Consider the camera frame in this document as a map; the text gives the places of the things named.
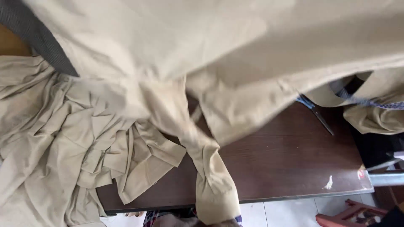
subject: red plastic stool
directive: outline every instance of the red plastic stool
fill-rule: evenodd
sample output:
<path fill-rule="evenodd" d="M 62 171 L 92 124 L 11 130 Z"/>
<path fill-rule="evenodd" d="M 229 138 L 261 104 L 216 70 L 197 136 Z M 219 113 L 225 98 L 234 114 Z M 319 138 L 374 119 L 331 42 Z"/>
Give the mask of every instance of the red plastic stool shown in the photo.
<path fill-rule="evenodd" d="M 335 216 L 318 214 L 316 215 L 317 223 L 322 227 L 365 227 L 387 214 L 387 210 L 352 200 L 345 202 L 350 206 L 348 209 Z"/>

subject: fabric pile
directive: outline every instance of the fabric pile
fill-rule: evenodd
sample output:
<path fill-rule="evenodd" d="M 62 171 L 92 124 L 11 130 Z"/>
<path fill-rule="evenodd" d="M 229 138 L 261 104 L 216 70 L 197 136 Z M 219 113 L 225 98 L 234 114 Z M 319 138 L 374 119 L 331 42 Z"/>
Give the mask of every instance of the fabric pile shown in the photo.
<path fill-rule="evenodd" d="M 240 208 L 220 146 L 258 129 L 301 93 L 404 66 L 398 0 L 0 2 L 0 20 L 41 54 L 0 57 L 5 226 L 103 226 L 96 187 L 116 179 L 129 203 L 186 152 L 198 171 L 198 218 L 231 220 Z M 25 5 L 26 13 L 4 13 Z M 186 91 L 215 139 L 194 124 Z"/>

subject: plaid clothing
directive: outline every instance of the plaid clothing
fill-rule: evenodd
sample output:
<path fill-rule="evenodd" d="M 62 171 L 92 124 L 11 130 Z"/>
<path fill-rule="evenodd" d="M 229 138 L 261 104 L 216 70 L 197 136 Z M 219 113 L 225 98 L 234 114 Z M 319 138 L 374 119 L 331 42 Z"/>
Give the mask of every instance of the plaid clothing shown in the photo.
<path fill-rule="evenodd" d="M 153 211 L 148 211 L 146 213 L 146 217 L 143 222 L 143 227 L 152 227 L 158 217 L 164 216 L 166 214 L 172 214 L 172 215 L 177 216 L 182 219 L 198 217 L 195 208 L 184 208 L 184 209 L 173 209 L 173 210 L 153 210 Z M 241 216 L 237 216 L 235 219 L 236 219 L 237 223 L 239 225 L 241 225 L 241 223 L 242 223 Z"/>

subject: gray ribbed fabric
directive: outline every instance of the gray ribbed fabric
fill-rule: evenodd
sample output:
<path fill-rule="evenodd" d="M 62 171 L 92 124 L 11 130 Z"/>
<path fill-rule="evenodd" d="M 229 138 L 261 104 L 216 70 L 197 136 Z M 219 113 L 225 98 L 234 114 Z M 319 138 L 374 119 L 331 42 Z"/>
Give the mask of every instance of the gray ribbed fabric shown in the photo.
<path fill-rule="evenodd" d="M 0 0 L 0 23 L 29 43 L 57 71 L 78 76 L 52 33 L 21 0 Z"/>

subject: scratched table surface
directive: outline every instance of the scratched table surface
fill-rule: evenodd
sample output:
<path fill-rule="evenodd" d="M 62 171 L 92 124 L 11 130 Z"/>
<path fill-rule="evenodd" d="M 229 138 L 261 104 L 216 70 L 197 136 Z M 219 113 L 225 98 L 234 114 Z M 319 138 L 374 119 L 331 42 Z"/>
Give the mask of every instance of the scratched table surface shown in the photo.
<path fill-rule="evenodd" d="M 368 173 L 359 171 L 362 160 L 342 109 L 320 113 L 334 136 L 307 107 L 294 103 L 257 132 L 221 148 L 240 203 L 373 192 Z M 203 118 L 198 125 L 207 129 Z M 107 214 L 187 207 L 195 204 L 196 174 L 186 155 L 129 204 L 122 203 L 115 182 L 97 193 Z"/>

